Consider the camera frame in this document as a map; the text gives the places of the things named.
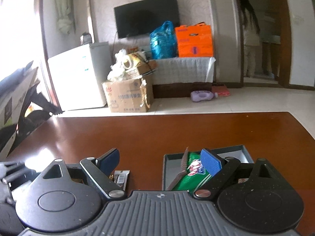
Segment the white chest freezer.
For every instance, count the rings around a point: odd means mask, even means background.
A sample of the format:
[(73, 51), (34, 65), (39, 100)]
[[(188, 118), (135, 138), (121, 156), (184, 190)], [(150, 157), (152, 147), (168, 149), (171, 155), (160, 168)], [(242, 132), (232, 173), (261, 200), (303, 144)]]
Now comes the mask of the white chest freezer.
[(102, 83), (112, 65), (108, 42), (82, 45), (48, 59), (52, 82), (63, 111), (106, 105)]

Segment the white cloth covered cabinet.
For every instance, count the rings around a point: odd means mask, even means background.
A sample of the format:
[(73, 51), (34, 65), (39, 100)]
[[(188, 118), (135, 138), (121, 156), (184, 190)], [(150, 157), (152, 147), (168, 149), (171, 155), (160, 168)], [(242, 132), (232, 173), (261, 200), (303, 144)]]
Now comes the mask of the white cloth covered cabinet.
[(153, 95), (156, 99), (188, 98), (192, 91), (210, 91), (216, 59), (213, 57), (156, 60)]

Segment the kettle on freezer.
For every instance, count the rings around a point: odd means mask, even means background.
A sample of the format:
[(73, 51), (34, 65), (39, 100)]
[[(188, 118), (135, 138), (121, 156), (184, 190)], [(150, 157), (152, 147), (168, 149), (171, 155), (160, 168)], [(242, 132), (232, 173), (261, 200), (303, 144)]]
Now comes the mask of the kettle on freezer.
[(80, 44), (86, 45), (93, 43), (92, 36), (89, 32), (84, 32), (80, 37)]

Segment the tied white curtain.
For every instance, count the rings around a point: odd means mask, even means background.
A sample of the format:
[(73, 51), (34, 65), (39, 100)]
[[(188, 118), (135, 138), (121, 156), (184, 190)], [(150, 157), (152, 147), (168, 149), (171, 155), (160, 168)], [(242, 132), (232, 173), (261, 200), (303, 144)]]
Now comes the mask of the tied white curtain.
[(55, 0), (57, 10), (57, 29), (69, 35), (74, 24), (73, 0)]

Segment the orange gift box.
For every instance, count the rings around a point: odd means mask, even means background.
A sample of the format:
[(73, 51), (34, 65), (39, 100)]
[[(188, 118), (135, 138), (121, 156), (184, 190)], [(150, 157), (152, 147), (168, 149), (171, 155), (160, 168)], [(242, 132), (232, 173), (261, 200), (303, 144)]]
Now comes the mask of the orange gift box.
[(211, 26), (204, 22), (175, 28), (180, 58), (213, 57), (214, 45)]

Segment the white plastic bag pile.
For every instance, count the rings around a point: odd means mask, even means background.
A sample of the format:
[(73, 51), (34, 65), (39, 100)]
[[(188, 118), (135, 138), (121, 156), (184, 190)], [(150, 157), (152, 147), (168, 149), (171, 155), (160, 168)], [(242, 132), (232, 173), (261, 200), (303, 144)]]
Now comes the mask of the white plastic bag pile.
[(110, 82), (117, 82), (122, 80), (129, 80), (131, 77), (128, 75), (127, 70), (130, 67), (130, 58), (126, 49), (119, 50), (115, 54), (116, 63), (110, 66), (111, 71), (107, 76), (107, 80)]

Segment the black wall television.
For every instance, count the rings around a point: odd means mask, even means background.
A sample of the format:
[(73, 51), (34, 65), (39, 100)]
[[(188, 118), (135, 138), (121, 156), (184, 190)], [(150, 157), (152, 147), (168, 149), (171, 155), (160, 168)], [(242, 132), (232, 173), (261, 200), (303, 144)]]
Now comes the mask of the black wall television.
[(142, 0), (114, 8), (118, 38), (150, 34), (166, 21), (180, 26), (177, 0)]

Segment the small cardboard box stack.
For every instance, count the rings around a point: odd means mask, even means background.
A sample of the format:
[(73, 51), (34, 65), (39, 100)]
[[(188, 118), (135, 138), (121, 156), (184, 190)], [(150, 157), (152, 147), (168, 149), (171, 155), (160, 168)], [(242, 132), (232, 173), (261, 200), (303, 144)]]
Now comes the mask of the small cardboard box stack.
[(130, 78), (151, 74), (158, 67), (155, 60), (148, 60), (143, 52), (127, 54), (123, 61), (124, 69)]

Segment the black striped snack bar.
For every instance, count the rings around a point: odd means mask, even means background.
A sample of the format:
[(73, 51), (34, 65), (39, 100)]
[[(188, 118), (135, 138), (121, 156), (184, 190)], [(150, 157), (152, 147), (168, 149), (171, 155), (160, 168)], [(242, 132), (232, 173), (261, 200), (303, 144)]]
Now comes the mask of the black striped snack bar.
[(113, 174), (114, 183), (117, 184), (123, 191), (126, 191), (127, 189), (129, 174), (130, 174), (129, 170), (114, 171)]

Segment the brown cardboard box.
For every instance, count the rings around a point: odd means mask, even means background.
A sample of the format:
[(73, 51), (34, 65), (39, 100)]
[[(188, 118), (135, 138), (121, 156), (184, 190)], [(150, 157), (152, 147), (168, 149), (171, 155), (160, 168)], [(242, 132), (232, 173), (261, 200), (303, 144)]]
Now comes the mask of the brown cardboard box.
[(154, 102), (153, 77), (102, 83), (111, 112), (147, 112)]

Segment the red floor mat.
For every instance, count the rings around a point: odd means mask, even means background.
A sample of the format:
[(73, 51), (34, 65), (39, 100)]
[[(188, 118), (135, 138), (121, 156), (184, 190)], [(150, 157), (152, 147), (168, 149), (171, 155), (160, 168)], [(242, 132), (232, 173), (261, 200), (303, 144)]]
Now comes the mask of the red floor mat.
[(230, 91), (225, 85), (213, 85), (211, 90), (218, 96), (230, 96)]

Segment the purple detergent bottle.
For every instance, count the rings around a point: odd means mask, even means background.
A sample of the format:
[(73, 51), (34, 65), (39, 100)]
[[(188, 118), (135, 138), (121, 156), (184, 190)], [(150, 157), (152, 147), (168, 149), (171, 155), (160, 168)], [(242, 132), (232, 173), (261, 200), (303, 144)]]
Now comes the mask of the purple detergent bottle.
[(218, 97), (218, 93), (211, 91), (192, 91), (191, 100), (193, 102), (210, 101)]

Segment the green shrimp cracker bag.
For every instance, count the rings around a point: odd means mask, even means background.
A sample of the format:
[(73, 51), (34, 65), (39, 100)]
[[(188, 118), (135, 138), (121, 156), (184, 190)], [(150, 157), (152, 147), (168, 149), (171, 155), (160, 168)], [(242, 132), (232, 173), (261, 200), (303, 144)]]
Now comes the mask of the green shrimp cracker bag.
[(180, 171), (167, 186), (166, 191), (188, 191), (194, 193), (206, 184), (212, 175), (201, 162), (201, 155), (186, 148), (180, 163)]

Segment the grey shallow box tray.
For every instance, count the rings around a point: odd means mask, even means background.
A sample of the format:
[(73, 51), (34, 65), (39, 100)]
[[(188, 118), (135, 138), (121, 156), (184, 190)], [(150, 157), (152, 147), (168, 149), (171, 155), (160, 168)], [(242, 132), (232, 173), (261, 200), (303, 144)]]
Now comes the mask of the grey shallow box tray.
[[(242, 163), (254, 163), (244, 145), (212, 149), (221, 158), (234, 157)], [(176, 175), (181, 171), (183, 153), (166, 154), (163, 157), (162, 190), (166, 191)]]

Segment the blue plastic bag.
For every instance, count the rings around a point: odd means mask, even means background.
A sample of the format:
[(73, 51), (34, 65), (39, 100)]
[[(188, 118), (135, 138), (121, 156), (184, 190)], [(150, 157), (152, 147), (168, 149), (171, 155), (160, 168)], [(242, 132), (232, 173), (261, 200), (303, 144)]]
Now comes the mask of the blue plastic bag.
[(150, 34), (152, 58), (168, 59), (177, 56), (177, 40), (173, 23), (165, 21)]

